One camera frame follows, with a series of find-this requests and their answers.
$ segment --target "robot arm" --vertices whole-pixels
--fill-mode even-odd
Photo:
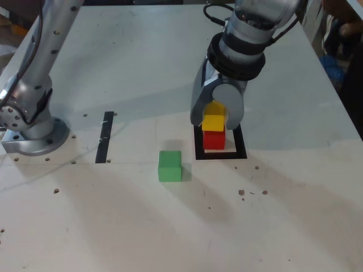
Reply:
[[[66,124],[50,115],[49,72],[82,4],[83,0],[45,2],[20,69],[0,93],[0,126],[8,128],[2,144],[7,152],[42,155],[67,139]]]
[[[227,129],[240,124],[247,82],[260,73],[265,64],[265,47],[271,45],[275,30],[293,16],[298,1],[236,1],[224,31],[212,38],[196,77],[191,108],[193,125],[201,124],[204,108],[213,99],[228,110]],[[45,2],[20,69],[0,93],[0,126],[8,128],[2,144],[8,153],[43,155],[67,139],[66,124],[50,115],[49,72],[82,4],[83,0]]]
[[[273,34],[291,19],[298,3],[299,0],[236,1],[223,32],[212,38],[196,77],[191,108],[193,125],[201,124],[204,108],[212,100],[221,102],[228,110],[226,129],[235,129],[240,124],[247,82],[261,72],[264,49],[275,42]]]

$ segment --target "stacked blocks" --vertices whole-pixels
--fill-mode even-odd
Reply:
[[[212,101],[204,110],[202,122],[203,149],[224,150],[226,142],[225,107]]]
[[[160,182],[182,181],[182,152],[160,151],[158,175]]]

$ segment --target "black cable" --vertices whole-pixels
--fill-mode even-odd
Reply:
[[[298,21],[302,20],[303,19],[303,16],[304,16],[304,9],[306,9],[307,7],[307,4],[308,4],[308,0],[305,0],[305,3],[304,5],[302,6],[301,8],[301,16],[300,18],[299,17],[296,17],[296,19],[287,27],[287,29],[285,29],[284,31],[281,31],[280,34],[278,34],[275,38],[272,38],[271,41],[270,41],[270,45],[273,45],[276,41],[278,41],[281,37],[283,37],[283,35],[285,35],[286,33],[288,33],[297,23]]]
[[[283,37],[283,35],[285,35],[286,33],[288,33],[297,23],[298,23],[298,21],[299,20],[302,20],[302,18],[303,18],[303,16],[304,16],[304,10],[306,9],[306,7],[307,7],[307,4],[308,4],[308,0],[305,0],[305,3],[304,3],[304,5],[302,6],[302,8],[301,8],[301,16],[300,16],[300,18],[299,17],[297,17],[288,27],[287,27],[287,29],[285,29],[284,31],[282,31],[280,34],[278,34],[274,39],[271,39],[271,41],[270,41],[270,44],[269,44],[269,46],[270,45],[272,45],[272,44],[274,44],[276,41],[278,41],[281,37]],[[226,8],[226,9],[229,9],[230,11],[234,11],[234,9],[232,8],[232,7],[230,7],[230,6],[228,6],[228,5],[225,5],[225,4],[208,4],[208,5],[205,5],[204,7],[203,7],[203,13],[204,13],[204,15],[209,19],[209,20],[211,20],[213,23],[216,23],[216,24],[219,24],[219,25],[221,25],[221,26],[224,26],[225,25],[225,21],[224,20],[221,20],[221,19],[219,19],[219,18],[216,18],[216,17],[213,17],[213,16],[210,16],[208,13],[207,13],[207,8],[208,7],[213,7],[213,6],[217,6],[217,7],[224,7],[224,8]]]
[[[221,26],[223,26],[223,27],[224,27],[224,25],[225,25],[225,21],[224,21],[224,20],[221,20],[221,19],[218,19],[218,18],[216,18],[216,17],[210,16],[210,15],[207,13],[206,9],[207,9],[208,7],[213,7],[213,6],[217,6],[217,7],[224,7],[225,9],[228,9],[228,10],[230,10],[230,11],[234,11],[234,9],[233,9],[232,7],[230,7],[230,6],[228,6],[228,5],[225,5],[225,4],[208,4],[208,5],[205,5],[205,6],[204,6],[204,8],[203,8],[203,13],[204,13],[204,15],[205,15],[205,16],[206,16],[209,20],[211,20],[213,23],[219,24],[219,25],[221,25]]]
[[[36,54],[36,52],[38,51],[38,48],[39,48],[42,31],[43,31],[43,11],[42,11],[42,1],[39,0],[39,30],[38,30],[38,36],[37,36],[37,39],[36,39],[36,42],[35,42],[34,50],[33,50],[32,54],[31,54],[28,62],[23,66],[23,68],[21,70],[19,70],[17,72],[14,82],[12,83],[12,85],[10,86],[6,96],[4,97],[4,99],[0,103],[0,109],[2,109],[5,106],[5,104],[9,100],[10,96],[12,95],[15,87],[18,85],[19,81],[21,80],[21,78],[23,77],[25,72],[28,70],[30,64],[32,63],[32,61],[33,61],[33,59],[35,57],[35,54]]]

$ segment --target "white table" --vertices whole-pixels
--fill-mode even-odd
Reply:
[[[300,25],[248,84],[248,159],[195,161],[191,88],[220,30],[202,6],[81,9],[51,72],[70,138],[1,151],[0,271],[362,270],[363,144]],[[105,111],[111,163],[95,164]],[[162,149],[182,151],[184,182],[158,181]]]

